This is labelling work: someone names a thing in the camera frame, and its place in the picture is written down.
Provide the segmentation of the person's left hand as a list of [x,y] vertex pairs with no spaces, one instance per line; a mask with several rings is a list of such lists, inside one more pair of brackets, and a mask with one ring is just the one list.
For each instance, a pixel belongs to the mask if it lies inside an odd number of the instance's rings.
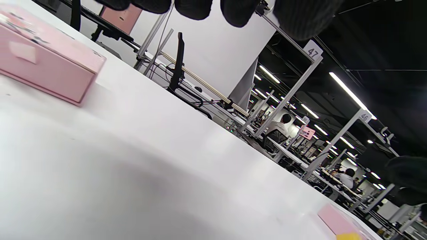
[[[172,6],[170,0],[99,0],[98,3],[115,11],[124,11],[132,4],[154,14],[164,14]],[[259,0],[222,0],[220,8],[232,26],[244,27]],[[343,4],[341,0],[276,0],[273,14],[279,27],[297,41],[305,41],[322,32]],[[175,9],[186,18],[204,20],[210,14],[211,0],[176,0]],[[395,197],[409,206],[421,205],[420,218],[426,221],[427,160],[424,157],[399,156],[385,165],[387,179],[399,187]]]

